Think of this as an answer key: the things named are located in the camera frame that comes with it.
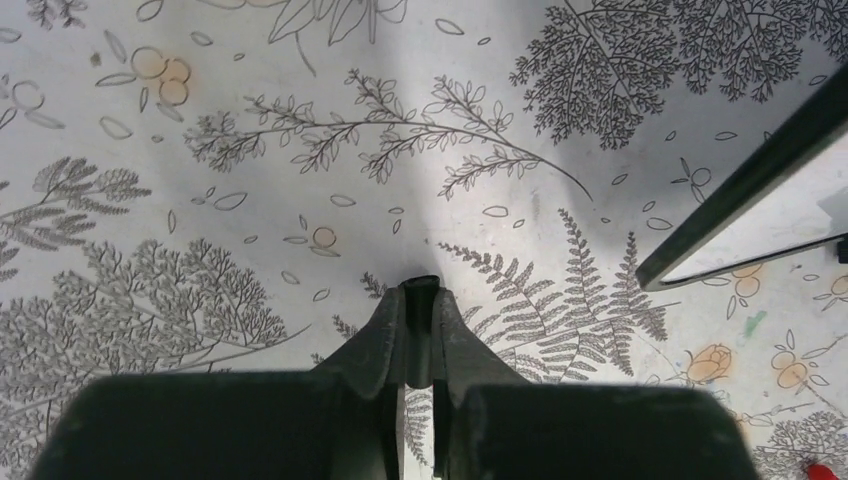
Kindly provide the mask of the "floral table mat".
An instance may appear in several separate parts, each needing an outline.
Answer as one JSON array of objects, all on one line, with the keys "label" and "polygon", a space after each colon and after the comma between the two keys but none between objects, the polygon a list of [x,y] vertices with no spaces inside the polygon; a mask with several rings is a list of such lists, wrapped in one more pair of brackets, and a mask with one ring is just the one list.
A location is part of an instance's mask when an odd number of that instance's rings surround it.
[{"label": "floral table mat", "polygon": [[847,475],[847,152],[636,271],[847,64],[843,1],[5,1],[1,475],[123,373],[305,369],[440,276],[534,383],[703,389]]}]

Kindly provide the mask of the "red capped marker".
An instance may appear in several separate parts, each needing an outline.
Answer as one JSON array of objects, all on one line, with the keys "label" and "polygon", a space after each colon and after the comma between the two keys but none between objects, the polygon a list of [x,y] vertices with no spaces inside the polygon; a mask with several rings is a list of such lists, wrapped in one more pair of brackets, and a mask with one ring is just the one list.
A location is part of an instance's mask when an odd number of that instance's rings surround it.
[{"label": "red capped marker", "polygon": [[808,480],[839,480],[839,477],[830,467],[820,463],[808,465],[805,474]]}]

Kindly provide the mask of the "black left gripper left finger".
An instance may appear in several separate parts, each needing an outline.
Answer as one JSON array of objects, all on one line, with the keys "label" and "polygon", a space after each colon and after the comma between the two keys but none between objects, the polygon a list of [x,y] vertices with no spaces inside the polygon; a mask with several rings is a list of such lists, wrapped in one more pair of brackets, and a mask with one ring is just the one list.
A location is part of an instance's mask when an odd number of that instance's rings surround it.
[{"label": "black left gripper left finger", "polygon": [[308,371],[116,375],[58,421],[33,479],[399,479],[406,296]]}]

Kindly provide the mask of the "small black-framed whiteboard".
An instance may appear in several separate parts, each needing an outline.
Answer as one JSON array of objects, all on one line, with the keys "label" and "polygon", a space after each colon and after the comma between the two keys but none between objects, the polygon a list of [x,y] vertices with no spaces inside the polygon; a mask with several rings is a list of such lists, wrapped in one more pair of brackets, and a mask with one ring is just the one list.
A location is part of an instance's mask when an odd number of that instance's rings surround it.
[{"label": "small black-framed whiteboard", "polygon": [[637,268],[661,291],[824,248],[847,261],[847,69],[841,67]]}]

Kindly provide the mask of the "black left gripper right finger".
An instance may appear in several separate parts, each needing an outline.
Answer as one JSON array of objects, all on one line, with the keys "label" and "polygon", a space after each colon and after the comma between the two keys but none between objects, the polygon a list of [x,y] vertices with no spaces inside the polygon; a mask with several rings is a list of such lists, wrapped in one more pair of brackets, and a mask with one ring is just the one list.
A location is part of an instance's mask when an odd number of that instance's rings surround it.
[{"label": "black left gripper right finger", "polygon": [[532,383],[440,290],[432,321],[434,473],[441,479],[753,479],[731,416],[682,387]]}]

